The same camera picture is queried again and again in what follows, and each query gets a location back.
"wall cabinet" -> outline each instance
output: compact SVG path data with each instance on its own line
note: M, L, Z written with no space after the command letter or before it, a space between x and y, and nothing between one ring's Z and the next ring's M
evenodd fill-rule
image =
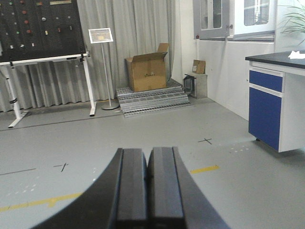
M275 0L193 0L194 38L242 40L275 32ZM230 21L229 14L234 16Z

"metal grating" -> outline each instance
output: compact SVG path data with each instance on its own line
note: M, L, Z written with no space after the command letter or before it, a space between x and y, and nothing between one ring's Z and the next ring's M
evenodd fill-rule
M156 90L134 92L130 87L120 88L117 89L117 96L124 117L192 105L181 84L173 79L167 83L166 88Z

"black pegboard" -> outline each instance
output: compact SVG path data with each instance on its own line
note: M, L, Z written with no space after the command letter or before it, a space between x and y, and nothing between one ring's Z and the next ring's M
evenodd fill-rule
M85 53L77 0L0 0L0 62Z

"white metal stand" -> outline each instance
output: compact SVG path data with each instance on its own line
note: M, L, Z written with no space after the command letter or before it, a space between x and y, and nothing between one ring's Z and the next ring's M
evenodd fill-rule
M0 62L0 66L8 66L8 65L29 65L29 64L36 64L39 62L46 62L46 61L53 61L53 62L59 62L59 61L66 61L66 60L71 60L71 59L76 59L77 57L85 57L87 54L76 54L76 55L69 55L69 56L56 56L56 57L48 57L48 58L39 58L39 59L31 59L31 60L23 60L23 61L15 61L14 63L12 62ZM84 58L83 59L83 65L84 65L84 70L85 70L85 76L86 76L86 82L87 82L87 87L88 87L88 92L89 92L89 98L90 98L90 103L91 103L91 110L90 110L90 116L95 115L95 109L96 109L96 102L94 101L93 98L93 92L92 92L92 85L91 85L91 80L90 80L90 75L89 75L89 70L88 70L88 64L87 60ZM12 101L11 103L14 104L14 112L16 119L13 121L8 128L13 128L17 123L19 123L22 118L27 114L28 111L24 111L23 113L20 112L20 106L19 102L17 100L15 90L13 87L13 84L10 80L9 73L5 76L6 80L9 85L9 94L11 95Z
M103 44L102 44L102 55L103 55L104 70L105 70L105 77L106 77L107 91L108 91L108 99L109 99L109 104L103 104L102 109L103 110L113 110L115 108L118 108L120 106L120 104L116 101L111 101L111 98L110 98L110 89L109 89L109 83L108 83L108 76L107 76L107 70L106 70Z
M95 108L96 108L96 101L94 101L94 98L93 98L93 92L92 92L92 86L91 86L91 80L90 80L87 60L84 59L83 63L84 63L86 82L87 82L87 87L88 87L88 92L89 92L90 103L91 103L90 116L94 116L95 115Z

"framed sign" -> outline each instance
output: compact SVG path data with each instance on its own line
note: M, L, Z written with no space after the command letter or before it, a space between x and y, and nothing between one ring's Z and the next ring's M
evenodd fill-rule
M89 36L91 44L113 41L110 28L89 30Z

